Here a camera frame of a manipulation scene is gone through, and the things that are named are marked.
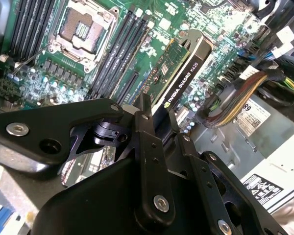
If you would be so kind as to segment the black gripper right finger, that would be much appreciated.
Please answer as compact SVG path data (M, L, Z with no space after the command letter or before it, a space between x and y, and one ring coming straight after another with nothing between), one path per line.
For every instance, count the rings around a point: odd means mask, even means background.
M199 154L193 141L178 133L168 148L175 220L170 235L285 235L286 231L260 205L221 159L211 151Z

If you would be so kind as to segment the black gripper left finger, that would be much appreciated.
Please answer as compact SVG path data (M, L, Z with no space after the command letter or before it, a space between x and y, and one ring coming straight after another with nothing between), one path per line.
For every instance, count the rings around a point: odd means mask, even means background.
M112 165L123 160L134 163L138 224L170 226L175 219L173 194L148 96L134 113L101 98L0 114L0 165L28 197L39 200L38 212L67 189L61 183L66 162L105 146L116 148Z

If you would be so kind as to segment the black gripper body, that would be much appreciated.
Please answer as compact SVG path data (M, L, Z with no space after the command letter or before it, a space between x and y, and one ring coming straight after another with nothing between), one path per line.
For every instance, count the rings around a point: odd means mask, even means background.
M164 235L217 235L218 222L204 210L187 179L169 173L175 219ZM137 172L123 160L53 196L40 209L33 235L147 235L135 217Z

